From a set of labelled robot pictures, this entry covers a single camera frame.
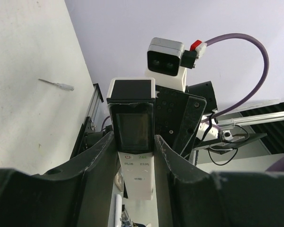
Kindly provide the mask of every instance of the screwdriver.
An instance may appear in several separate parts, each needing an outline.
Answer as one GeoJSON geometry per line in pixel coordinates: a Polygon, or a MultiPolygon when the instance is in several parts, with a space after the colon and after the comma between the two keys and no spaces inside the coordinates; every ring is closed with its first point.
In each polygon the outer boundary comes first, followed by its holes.
{"type": "Polygon", "coordinates": [[[53,83],[53,82],[50,82],[50,81],[47,81],[45,79],[39,79],[40,81],[43,81],[45,83],[48,83],[48,84],[52,84],[52,85],[55,85],[57,86],[58,88],[61,88],[63,90],[66,90],[66,91],[73,91],[75,88],[71,85],[67,85],[67,84],[60,84],[60,83],[53,83]]]}

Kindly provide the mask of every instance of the camera lens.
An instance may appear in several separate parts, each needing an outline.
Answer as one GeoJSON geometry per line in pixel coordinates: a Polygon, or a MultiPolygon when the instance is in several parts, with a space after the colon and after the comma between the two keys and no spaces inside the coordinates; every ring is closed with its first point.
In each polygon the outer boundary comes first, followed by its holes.
{"type": "Polygon", "coordinates": [[[169,68],[169,69],[172,69],[173,67],[174,67],[174,64],[172,64],[172,63],[167,63],[167,68],[169,68]]]}
{"type": "Polygon", "coordinates": [[[159,65],[159,64],[160,64],[160,62],[159,62],[158,60],[153,60],[152,63],[153,63],[154,65],[159,65]]]}

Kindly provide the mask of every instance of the black corrugated panel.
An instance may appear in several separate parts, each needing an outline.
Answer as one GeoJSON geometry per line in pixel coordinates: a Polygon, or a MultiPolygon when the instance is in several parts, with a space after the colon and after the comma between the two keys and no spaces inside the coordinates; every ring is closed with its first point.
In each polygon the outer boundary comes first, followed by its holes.
{"type": "MultiPolygon", "coordinates": [[[[244,117],[247,117],[280,111],[284,111],[284,103],[243,111],[241,112],[241,114],[244,117]]],[[[267,133],[267,136],[262,138],[262,141],[272,154],[284,153],[284,121],[266,124],[255,124],[251,127],[256,133],[267,133]]]]}

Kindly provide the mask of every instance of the screwdriver handle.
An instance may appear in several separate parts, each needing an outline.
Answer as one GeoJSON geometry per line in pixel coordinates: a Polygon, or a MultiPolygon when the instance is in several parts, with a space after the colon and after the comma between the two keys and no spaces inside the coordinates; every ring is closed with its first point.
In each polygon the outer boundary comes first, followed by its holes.
{"type": "Polygon", "coordinates": [[[55,83],[55,85],[58,88],[61,88],[61,89],[66,90],[66,91],[73,91],[75,89],[73,86],[67,85],[67,84],[55,83]]]}

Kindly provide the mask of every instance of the red clip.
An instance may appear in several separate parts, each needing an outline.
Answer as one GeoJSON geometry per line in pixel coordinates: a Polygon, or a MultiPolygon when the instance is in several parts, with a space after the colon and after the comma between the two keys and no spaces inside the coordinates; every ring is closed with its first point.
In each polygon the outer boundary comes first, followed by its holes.
{"type": "Polygon", "coordinates": [[[191,44],[190,51],[194,51],[197,48],[197,46],[200,45],[201,43],[202,43],[201,40],[195,41],[193,44],[191,44]]]}

